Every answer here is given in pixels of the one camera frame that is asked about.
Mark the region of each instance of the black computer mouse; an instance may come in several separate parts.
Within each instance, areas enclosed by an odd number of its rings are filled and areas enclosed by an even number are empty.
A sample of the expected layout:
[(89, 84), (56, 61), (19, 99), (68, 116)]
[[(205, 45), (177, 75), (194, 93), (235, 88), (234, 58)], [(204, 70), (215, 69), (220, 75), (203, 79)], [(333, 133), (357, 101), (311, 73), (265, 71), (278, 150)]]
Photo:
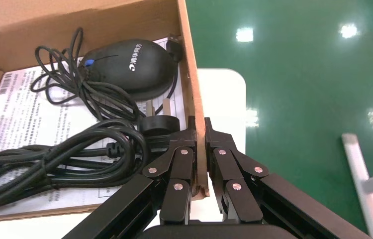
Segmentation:
[(89, 81), (119, 86), (138, 101), (164, 93), (173, 82), (175, 65), (160, 45), (130, 39), (88, 52), (79, 67), (88, 70)]

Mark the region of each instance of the cardboard box wall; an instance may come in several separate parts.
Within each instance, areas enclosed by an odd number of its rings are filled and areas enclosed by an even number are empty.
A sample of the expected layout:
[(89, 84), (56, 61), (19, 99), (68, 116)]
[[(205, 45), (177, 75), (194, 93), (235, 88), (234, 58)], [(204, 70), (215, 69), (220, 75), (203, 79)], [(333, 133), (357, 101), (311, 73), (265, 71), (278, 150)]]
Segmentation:
[[(0, 0), (0, 80), (4, 72), (36, 66), (39, 45), (64, 49), (77, 27), (84, 28), (81, 54), (124, 39), (156, 40), (181, 36), (180, 63), (186, 116), (195, 116), (197, 183), (208, 193), (204, 146), (205, 125), (197, 67), (185, 0)], [(46, 53), (42, 59), (47, 61)], [(3, 219), (91, 211), (98, 205), (1, 217)]]

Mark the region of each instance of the barcode label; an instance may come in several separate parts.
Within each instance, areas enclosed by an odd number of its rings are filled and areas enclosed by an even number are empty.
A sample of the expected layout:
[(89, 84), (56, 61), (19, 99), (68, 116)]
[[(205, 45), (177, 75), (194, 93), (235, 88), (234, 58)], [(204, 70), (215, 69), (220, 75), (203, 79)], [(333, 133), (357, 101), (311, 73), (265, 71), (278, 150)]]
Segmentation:
[(0, 86), (0, 95), (6, 93), (8, 87), (11, 85), (12, 73), (8, 73), (3, 77), (2, 85)]

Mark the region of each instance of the black cable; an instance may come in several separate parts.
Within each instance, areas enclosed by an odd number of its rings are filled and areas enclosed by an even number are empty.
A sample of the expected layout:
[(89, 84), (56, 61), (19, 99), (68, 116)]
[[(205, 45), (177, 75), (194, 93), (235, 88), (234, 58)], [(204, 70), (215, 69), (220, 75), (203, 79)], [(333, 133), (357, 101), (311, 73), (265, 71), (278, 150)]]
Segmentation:
[[(114, 143), (106, 148), (86, 149), (104, 138), (116, 140), (123, 148), (123, 154), (117, 155), (112, 150)], [(141, 149), (141, 159), (135, 158), (137, 146)], [(120, 156), (120, 159), (105, 163), (73, 158), (94, 156)], [(0, 177), (19, 168), (26, 171), (0, 185), (0, 206), (51, 189), (123, 185), (140, 173), (149, 160), (150, 148), (144, 136), (124, 119), (101, 121), (55, 146), (8, 149), (0, 152)], [(67, 166), (82, 169), (67, 169)]]
[[(38, 64), (45, 73), (34, 80), (30, 86), (30, 90), (35, 93), (45, 91), (47, 100), (53, 105), (60, 105), (79, 97), (91, 114), (99, 121), (123, 118), (131, 122), (136, 122), (139, 120), (139, 117), (145, 117), (144, 113), (139, 111), (135, 101), (122, 88), (109, 83), (89, 81), (90, 72), (87, 68), (77, 67), (82, 41), (83, 29), (79, 27), (72, 37), (70, 47), (65, 48), (62, 52), (46, 46), (37, 47), (35, 56)], [(49, 53), (51, 70), (48, 70), (40, 59), (40, 50), (45, 50)], [(54, 61), (58, 64), (57, 69), (53, 65)], [(63, 61), (68, 64), (68, 70), (66, 70), (62, 64)], [(176, 82), (178, 81), (178, 64), (175, 65), (176, 71), (174, 81), (167, 98), (172, 96), (176, 87)], [(45, 86), (35, 89), (34, 87), (44, 77), (47, 77)], [(52, 87), (64, 89), (74, 95), (61, 101), (53, 101), (50, 97), (50, 89)], [(162, 108), (163, 105), (157, 109), (156, 115)]]

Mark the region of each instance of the green floor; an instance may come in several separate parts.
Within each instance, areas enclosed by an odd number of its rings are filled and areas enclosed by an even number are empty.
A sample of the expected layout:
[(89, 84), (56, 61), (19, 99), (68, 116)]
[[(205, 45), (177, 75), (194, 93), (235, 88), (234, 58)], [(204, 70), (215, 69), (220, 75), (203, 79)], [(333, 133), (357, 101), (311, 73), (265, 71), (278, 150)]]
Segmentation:
[(373, 1), (187, 6), (198, 67), (245, 78), (247, 108), (259, 118), (246, 154), (366, 232), (340, 135), (358, 135), (372, 176)]

